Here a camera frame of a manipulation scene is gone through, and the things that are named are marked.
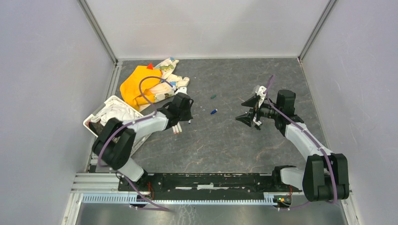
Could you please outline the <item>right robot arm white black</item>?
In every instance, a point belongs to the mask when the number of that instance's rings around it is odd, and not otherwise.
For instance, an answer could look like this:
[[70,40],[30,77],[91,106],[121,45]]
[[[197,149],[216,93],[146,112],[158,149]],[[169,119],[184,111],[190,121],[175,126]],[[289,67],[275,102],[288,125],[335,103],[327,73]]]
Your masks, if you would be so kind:
[[348,160],[344,154],[336,154],[319,142],[308,130],[304,121],[295,113],[296,94],[291,90],[279,90],[276,102],[268,98],[264,86],[256,86],[253,96],[241,105],[249,111],[236,120],[260,130],[261,118],[272,119],[275,127],[300,152],[306,161],[304,170],[295,166],[277,166],[273,171],[271,186],[284,191],[288,186],[304,192],[310,202],[334,203],[350,195]]

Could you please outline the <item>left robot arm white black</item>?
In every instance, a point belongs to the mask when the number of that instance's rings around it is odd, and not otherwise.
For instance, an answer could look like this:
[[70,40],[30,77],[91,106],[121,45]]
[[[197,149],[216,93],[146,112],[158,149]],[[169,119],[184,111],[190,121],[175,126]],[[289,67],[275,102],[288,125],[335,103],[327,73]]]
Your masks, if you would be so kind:
[[94,141],[92,152],[99,157],[99,163],[105,162],[127,177],[132,188],[142,191],[147,186],[146,171],[131,158],[133,145],[147,135],[193,119],[193,103],[190,96],[178,93],[171,102],[145,117],[124,122],[111,118]]

